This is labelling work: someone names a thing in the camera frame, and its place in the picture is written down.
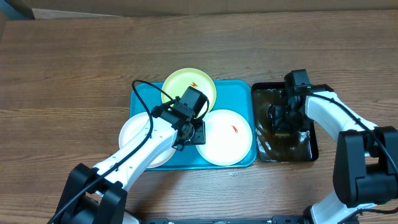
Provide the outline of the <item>cream white plate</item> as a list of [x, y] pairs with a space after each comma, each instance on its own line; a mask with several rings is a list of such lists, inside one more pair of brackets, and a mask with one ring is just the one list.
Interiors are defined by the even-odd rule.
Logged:
[[243, 116], [231, 110], [215, 110], [204, 117], [205, 143], [197, 151], [207, 162], [230, 166], [243, 160], [252, 146], [252, 131]]

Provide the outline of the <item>yellow green plate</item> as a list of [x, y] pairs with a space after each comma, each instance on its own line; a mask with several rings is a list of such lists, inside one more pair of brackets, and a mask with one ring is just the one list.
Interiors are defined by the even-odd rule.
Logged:
[[216, 87], [213, 80], [199, 69], [182, 68], [173, 72], [164, 81], [162, 90], [175, 99], [177, 96], [181, 98], [189, 86], [196, 88], [208, 97], [210, 103], [208, 112], [210, 112], [216, 101]]

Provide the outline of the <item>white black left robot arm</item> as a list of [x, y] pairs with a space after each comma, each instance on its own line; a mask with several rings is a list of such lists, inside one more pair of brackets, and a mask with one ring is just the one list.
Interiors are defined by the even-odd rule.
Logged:
[[50, 223], [137, 223], [126, 213], [127, 193], [166, 150], [204, 144], [203, 103], [172, 100], [149, 111], [145, 126], [111, 157], [69, 174]]

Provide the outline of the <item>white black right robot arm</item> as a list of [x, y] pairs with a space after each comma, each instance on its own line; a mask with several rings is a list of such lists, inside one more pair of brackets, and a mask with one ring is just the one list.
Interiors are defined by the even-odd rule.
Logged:
[[309, 207], [306, 223], [358, 222], [364, 212], [394, 214], [377, 205], [397, 198], [397, 130], [379, 127], [348, 108], [334, 91], [287, 90], [267, 116], [277, 133], [318, 123], [336, 142], [333, 190]]

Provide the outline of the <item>black water basin tray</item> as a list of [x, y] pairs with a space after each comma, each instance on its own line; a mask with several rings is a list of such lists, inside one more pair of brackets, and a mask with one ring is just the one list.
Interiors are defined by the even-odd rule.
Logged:
[[256, 149], [263, 162], [309, 162], [319, 157], [315, 126], [309, 131], [297, 132], [288, 138], [276, 138], [271, 131], [267, 111], [272, 103], [272, 92], [283, 90], [283, 82], [261, 82], [251, 88]]

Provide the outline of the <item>teal plastic tray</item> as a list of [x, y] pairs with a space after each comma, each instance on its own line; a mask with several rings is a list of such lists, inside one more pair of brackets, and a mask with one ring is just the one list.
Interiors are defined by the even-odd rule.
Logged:
[[[240, 114], [254, 130], [254, 114], [252, 108], [251, 89], [242, 80], [216, 80], [216, 101], [213, 110], [231, 110]], [[159, 90], [147, 85], [138, 84], [136, 90], [144, 103], [151, 110], [162, 103]], [[161, 166], [148, 170], [198, 170], [219, 169], [220, 166], [206, 161], [195, 146], [187, 146], [182, 151], [176, 151], [173, 156]]]

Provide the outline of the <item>pinkish white plate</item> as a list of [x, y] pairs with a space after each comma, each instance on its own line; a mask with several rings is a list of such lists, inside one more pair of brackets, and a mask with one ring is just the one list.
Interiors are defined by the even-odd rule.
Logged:
[[[129, 118], [126, 123], [124, 123], [120, 133], [119, 133], [119, 148], [121, 149], [125, 146], [136, 134], [138, 134], [141, 129], [149, 122], [149, 117], [146, 112], [142, 112]], [[155, 168], [165, 164], [175, 153], [174, 148], [169, 148], [164, 151], [161, 155], [156, 157], [148, 168]]]

